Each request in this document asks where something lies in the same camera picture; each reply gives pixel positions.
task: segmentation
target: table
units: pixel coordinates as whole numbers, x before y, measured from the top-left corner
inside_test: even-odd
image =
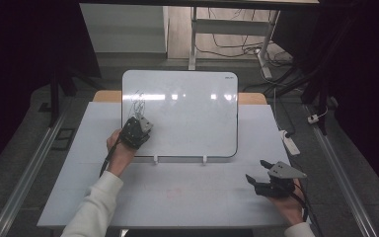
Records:
[[[120,95],[120,91],[100,91],[88,106],[38,226],[63,228],[87,187],[98,179],[107,153],[105,139],[119,124]],[[260,159],[289,163],[270,106],[261,94],[242,93],[239,98],[239,149],[231,161],[205,166],[130,164],[121,177],[124,186],[111,227],[253,228],[285,223],[245,179],[249,174],[268,182]],[[262,136],[252,139],[252,134]]]

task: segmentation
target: person's hand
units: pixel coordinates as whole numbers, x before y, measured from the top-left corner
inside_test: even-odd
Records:
[[[110,149],[115,145],[116,140],[118,139],[121,129],[116,130],[108,139],[107,139],[107,148]],[[110,165],[107,171],[117,175],[118,177],[122,174],[128,164],[131,163],[131,160],[134,158],[134,155],[137,150],[128,147],[127,145],[120,142],[115,149],[113,157],[110,160]]]
[[[298,179],[294,179],[294,184],[300,186]],[[294,193],[304,200],[303,193],[297,186],[295,187]],[[287,219],[288,223],[291,226],[304,222],[302,216],[303,207],[293,197],[268,197],[268,199],[275,205],[281,215]]]

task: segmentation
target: metal frame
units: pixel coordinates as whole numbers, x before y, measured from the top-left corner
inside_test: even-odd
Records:
[[[261,70],[265,79],[271,79],[269,68],[266,65],[265,53],[275,29],[276,19],[279,11],[272,11],[272,17],[269,22],[247,22],[247,21],[229,21],[229,20],[212,20],[197,19],[196,7],[191,8],[191,39],[189,50],[189,70],[195,70],[196,62],[196,34],[222,34],[222,35],[246,35],[265,37],[261,50],[257,51],[257,57],[260,62]]]
[[[307,106],[304,106],[304,110],[310,114]],[[343,169],[340,158],[338,157],[334,147],[332,147],[331,141],[317,126],[314,126],[313,130],[316,137],[318,138],[325,157],[331,166],[332,172],[334,173],[334,176],[340,185],[343,196],[345,197],[346,202],[349,205],[349,208],[351,209],[351,212],[356,220],[356,223],[361,230],[362,236],[377,237],[378,235],[374,228],[374,225],[371,222],[371,219],[368,216],[368,213],[365,210],[361,199],[353,188],[346,171]]]
[[[211,7],[262,10],[316,11],[321,9],[348,9],[348,4],[320,4],[316,2],[278,2],[258,0],[80,0],[80,3],[149,5],[149,6],[182,6]]]
[[[5,206],[2,208],[2,211],[0,213],[0,236],[6,236],[9,229],[11,228],[11,225],[14,222],[14,219],[17,216],[21,205],[23,204],[24,199],[28,194],[33,181],[38,174],[39,168],[41,167],[42,162],[44,161],[45,156],[51,147],[54,137],[60,130],[60,127],[66,118],[66,114],[70,109],[72,101],[73,98],[65,99],[60,117],[57,119],[53,127],[49,127],[47,129],[44,137],[41,140],[41,143],[39,144],[31,161],[27,165],[27,168],[24,171],[20,181],[12,191]]]

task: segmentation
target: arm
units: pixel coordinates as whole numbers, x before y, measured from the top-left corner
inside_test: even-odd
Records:
[[[297,179],[294,180],[297,186],[300,183]],[[303,193],[296,186],[294,193],[300,198],[304,199]],[[268,197],[268,199],[275,205],[279,213],[285,217],[290,227],[285,230],[284,235],[286,237],[314,237],[310,225],[303,221],[301,204],[293,197],[274,198]]]
[[[110,150],[118,138],[116,130],[107,140]],[[136,150],[120,143],[117,145],[108,169],[103,176],[88,189],[79,208],[63,230],[62,236],[101,236],[104,237],[113,218],[116,196],[122,187],[119,176],[130,164]]]

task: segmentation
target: white sleeve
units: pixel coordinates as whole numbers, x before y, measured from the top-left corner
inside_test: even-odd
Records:
[[[310,224],[307,222],[289,227],[285,230],[284,235],[286,237],[315,237],[312,229],[310,229]]]
[[[62,236],[104,237],[113,218],[116,195],[121,187],[122,180],[105,171],[88,189],[75,216],[64,228]]]

